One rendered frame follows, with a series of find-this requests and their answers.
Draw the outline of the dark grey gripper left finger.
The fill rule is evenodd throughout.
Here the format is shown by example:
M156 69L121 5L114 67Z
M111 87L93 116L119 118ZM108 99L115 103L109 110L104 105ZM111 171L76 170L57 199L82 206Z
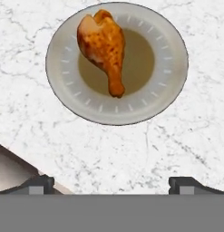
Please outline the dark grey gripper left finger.
M0 194L48 195L54 193L54 178L47 175L35 176L20 186L0 191Z

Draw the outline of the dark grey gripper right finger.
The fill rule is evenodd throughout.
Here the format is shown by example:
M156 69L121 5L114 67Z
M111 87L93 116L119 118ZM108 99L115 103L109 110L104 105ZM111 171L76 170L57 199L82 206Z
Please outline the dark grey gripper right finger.
M170 195L201 195L201 194L221 194L224 191L210 188L200 184L193 177L170 177Z

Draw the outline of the brown chicken drumstick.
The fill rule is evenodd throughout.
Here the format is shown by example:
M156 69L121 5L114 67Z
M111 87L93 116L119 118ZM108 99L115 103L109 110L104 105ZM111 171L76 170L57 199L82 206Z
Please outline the brown chicken drumstick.
M122 83L125 38L112 14L104 9L95 15L87 14L77 27L77 43L83 56L107 75L109 94L121 98L125 93Z

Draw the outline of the grey round plate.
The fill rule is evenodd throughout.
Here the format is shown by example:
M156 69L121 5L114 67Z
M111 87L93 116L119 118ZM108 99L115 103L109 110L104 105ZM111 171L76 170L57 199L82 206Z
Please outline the grey round plate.
M112 14L125 38L122 83L112 97L104 71L87 60L77 43L77 27L100 9ZM110 2L73 14L54 33L45 57L48 82L59 101L76 115L103 125L146 121L171 105L187 80L189 56L175 26L141 5Z

